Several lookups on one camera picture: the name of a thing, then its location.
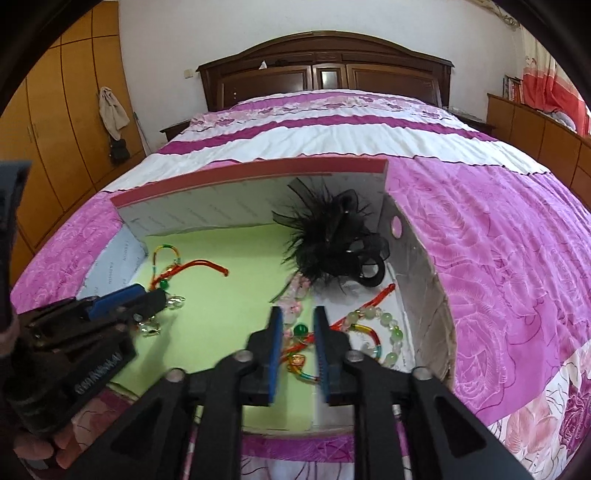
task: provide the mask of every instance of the wooden headboard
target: wooden headboard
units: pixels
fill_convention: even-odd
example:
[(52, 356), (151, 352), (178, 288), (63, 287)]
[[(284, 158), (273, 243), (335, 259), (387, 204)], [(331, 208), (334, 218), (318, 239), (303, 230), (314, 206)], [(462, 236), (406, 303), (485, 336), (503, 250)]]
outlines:
[[(268, 68), (259, 69), (262, 62)], [(313, 31), (261, 43), (201, 65), (210, 112), (273, 93), (349, 88), (449, 105), (453, 63), (387, 40)]]

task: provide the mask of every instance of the white wall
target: white wall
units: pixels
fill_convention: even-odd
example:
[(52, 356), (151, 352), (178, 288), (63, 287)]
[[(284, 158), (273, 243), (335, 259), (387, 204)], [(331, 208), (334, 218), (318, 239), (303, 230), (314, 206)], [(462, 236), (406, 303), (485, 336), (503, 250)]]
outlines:
[(486, 117), (486, 93), (521, 75), (522, 40), (466, 0), (120, 0), (129, 94), (152, 149), (158, 131), (206, 112), (198, 75), (183, 71), (263, 41), (310, 30), (385, 38), (451, 60), (451, 106)]

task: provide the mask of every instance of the towel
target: towel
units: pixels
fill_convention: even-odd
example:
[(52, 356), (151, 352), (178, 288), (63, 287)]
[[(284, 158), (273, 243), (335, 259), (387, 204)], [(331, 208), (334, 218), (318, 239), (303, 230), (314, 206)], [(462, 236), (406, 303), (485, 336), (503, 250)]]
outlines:
[(117, 97), (108, 87), (101, 87), (100, 89), (99, 113), (109, 135), (115, 140), (120, 140), (121, 134), (119, 130), (129, 123), (129, 117)]

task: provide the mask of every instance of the pink floral bedspread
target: pink floral bedspread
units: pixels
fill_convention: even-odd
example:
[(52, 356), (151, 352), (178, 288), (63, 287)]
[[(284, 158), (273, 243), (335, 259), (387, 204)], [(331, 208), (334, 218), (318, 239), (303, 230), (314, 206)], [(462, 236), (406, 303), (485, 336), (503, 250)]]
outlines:
[[(281, 140), (262, 153), (269, 135)], [(116, 187), (310, 145), (388, 158), (387, 191), (449, 298), (454, 392), (534, 477), (555, 478), (591, 427), (591, 215), (523, 153), (416, 100), (320, 92), (200, 116)], [(88, 201), (36, 256), (12, 292), (17, 311), (76, 294), (121, 228), (109, 195)], [(352, 477), (349, 436), (283, 442), (247, 437), (243, 474)]]

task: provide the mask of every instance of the white stripe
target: white stripe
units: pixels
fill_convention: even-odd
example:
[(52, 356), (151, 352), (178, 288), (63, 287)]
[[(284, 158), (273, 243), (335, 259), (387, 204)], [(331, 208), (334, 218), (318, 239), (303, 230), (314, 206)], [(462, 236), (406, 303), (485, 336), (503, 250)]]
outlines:
[(220, 147), (184, 155), (153, 154), (108, 185), (105, 190), (128, 190), (150, 181), (169, 179), (196, 171), (217, 160), (250, 162), (300, 154), (400, 155), (436, 157), (444, 162), (503, 166), (520, 174), (549, 170), (515, 147), (503, 142), (467, 139), (387, 125), (311, 125), (275, 128), (249, 140), (234, 140)]

